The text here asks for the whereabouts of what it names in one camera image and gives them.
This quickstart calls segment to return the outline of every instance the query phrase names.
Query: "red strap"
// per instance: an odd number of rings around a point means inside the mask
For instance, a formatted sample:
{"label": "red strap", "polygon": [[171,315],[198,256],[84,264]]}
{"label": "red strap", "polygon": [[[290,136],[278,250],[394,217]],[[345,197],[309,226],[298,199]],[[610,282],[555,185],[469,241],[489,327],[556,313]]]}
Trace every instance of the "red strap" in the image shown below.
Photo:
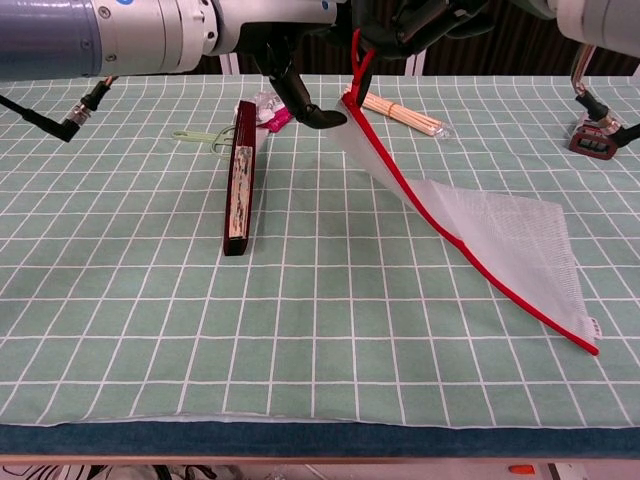
{"label": "red strap", "polygon": [[360,29],[353,32],[353,41],[351,42],[351,66],[353,68],[353,81],[351,82],[351,95],[355,99],[358,96],[360,90],[360,82],[362,76],[369,68],[369,64],[375,56],[375,50],[369,50],[362,60],[361,64],[358,64],[358,45],[360,45]]}
{"label": "red strap", "polygon": [[575,333],[565,329],[562,325],[554,321],[552,318],[549,318],[542,311],[538,310],[535,306],[528,303],[524,298],[520,297],[516,292],[511,290],[506,284],[502,283],[497,277],[493,275],[480,260],[474,255],[474,253],[467,247],[467,245],[459,238],[454,236],[451,232],[446,230],[442,225],[440,225],[434,217],[431,216],[427,207],[420,202],[420,199],[416,196],[415,192],[409,186],[409,183],[405,179],[404,175],[398,168],[398,166],[391,158],[391,155],[383,145],[380,138],[376,134],[375,130],[365,117],[362,110],[356,105],[355,96],[351,93],[347,92],[342,96],[342,101],[347,107],[349,113],[353,116],[354,120],[357,122],[358,126],[362,129],[364,134],[371,146],[376,150],[376,153],[383,160],[389,172],[393,175],[395,181],[402,187],[402,190],[407,195],[411,203],[417,208],[418,212],[422,217],[438,232],[440,233],[447,241],[449,241],[453,246],[455,246],[468,260],[469,262],[478,270],[482,275],[485,276],[489,282],[491,282],[498,290],[504,293],[507,297],[509,297],[516,305],[523,308],[525,311],[533,315],[535,318],[540,320],[545,325],[553,328],[558,333],[564,335],[572,342],[576,343],[578,346],[585,349],[587,352],[592,355],[598,355],[599,349],[598,347],[589,342],[587,339],[579,337]]}

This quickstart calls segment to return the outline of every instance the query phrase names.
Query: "bundle of wooden skewers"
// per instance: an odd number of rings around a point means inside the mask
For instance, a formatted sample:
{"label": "bundle of wooden skewers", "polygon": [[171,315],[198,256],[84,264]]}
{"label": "bundle of wooden skewers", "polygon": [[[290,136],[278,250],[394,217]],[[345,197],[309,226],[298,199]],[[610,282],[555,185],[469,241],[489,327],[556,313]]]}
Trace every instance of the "bundle of wooden skewers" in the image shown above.
{"label": "bundle of wooden skewers", "polygon": [[440,120],[414,112],[398,103],[378,97],[369,92],[362,106],[432,137],[445,133],[445,125]]}

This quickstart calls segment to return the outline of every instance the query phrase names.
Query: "green grid tablecloth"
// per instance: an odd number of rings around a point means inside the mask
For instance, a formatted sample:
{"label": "green grid tablecloth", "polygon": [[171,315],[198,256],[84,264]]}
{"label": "green grid tablecloth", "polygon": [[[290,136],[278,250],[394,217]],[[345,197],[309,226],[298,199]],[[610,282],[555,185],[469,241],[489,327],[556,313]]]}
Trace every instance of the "green grid tablecloth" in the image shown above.
{"label": "green grid tablecloth", "polygon": [[[350,77],[307,77],[331,108]],[[0,92],[62,118],[88,81]],[[592,79],[627,124],[640,84]],[[594,358],[514,306],[322,132],[258,155],[253,240],[221,255],[217,132],[261,77],[120,80],[70,144],[0,113],[0,422],[193,416],[449,427],[640,424],[640,148],[566,146],[567,78],[375,78],[435,140],[367,112],[400,168],[566,212]]]}

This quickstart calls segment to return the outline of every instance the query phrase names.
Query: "cable connector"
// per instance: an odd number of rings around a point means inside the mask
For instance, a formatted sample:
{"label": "cable connector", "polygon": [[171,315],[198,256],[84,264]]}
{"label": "cable connector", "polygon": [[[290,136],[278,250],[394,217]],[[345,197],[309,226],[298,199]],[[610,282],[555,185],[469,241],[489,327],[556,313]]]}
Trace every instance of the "cable connector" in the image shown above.
{"label": "cable connector", "polygon": [[588,90],[585,90],[582,95],[578,95],[576,101],[587,109],[589,118],[594,122],[599,122],[609,114],[609,107],[597,101]]}
{"label": "cable connector", "polygon": [[106,81],[100,81],[91,93],[82,97],[80,103],[73,107],[71,112],[67,115],[67,118],[65,118],[62,123],[58,123],[44,115],[40,115],[38,112],[31,109],[24,108],[1,95],[0,105],[16,112],[24,120],[35,125],[43,132],[48,133],[63,142],[69,143],[76,133],[78,133],[80,127],[82,127],[91,117],[91,114],[98,109],[98,105],[100,105],[100,102],[106,93],[111,89],[111,83],[113,80],[114,78],[109,77]]}

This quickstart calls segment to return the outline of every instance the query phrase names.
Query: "white mesh fabric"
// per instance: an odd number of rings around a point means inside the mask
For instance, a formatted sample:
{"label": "white mesh fabric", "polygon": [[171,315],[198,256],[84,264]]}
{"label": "white mesh fabric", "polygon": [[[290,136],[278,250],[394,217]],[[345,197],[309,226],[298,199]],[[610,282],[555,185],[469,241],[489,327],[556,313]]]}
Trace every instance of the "white mesh fabric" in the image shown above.
{"label": "white mesh fabric", "polygon": [[[340,101],[347,124],[328,134],[371,176],[421,213],[365,132]],[[547,319],[589,344],[596,329],[587,315],[560,205],[526,197],[406,180],[433,220],[500,283]]]}

